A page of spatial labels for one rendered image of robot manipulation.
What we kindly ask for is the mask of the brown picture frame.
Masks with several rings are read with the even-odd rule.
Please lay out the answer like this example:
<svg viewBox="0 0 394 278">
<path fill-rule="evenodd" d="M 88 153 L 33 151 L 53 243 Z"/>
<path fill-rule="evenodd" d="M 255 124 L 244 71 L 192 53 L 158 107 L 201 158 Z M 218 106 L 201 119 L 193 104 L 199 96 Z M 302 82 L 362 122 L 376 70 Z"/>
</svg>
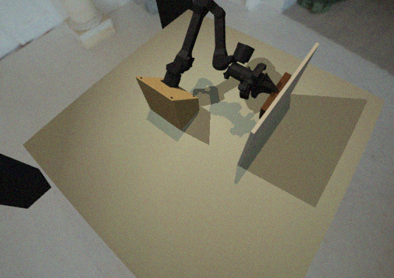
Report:
<svg viewBox="0 0 394 278">
<path fill-rule="evenodd" d="M 292 75 L 288 74 L 285 72 L 283 77 L 280 79 L 280 81 L 277 83 L 276 88 L 278 89 L 278 92 L 272 92 L 270 96 L 266 99 L 265 103 L 262 105 L 260 108 L 260 114 L 259 114 L 259 119 L 263 116 L 263 114 L 266 112 L 268 107 L 273 103 L 273 101 L 276 99 L 278 94 L 281 92 L 283 87 L 287 84 L 288 80 L 291 78 Z"/>
</svg>

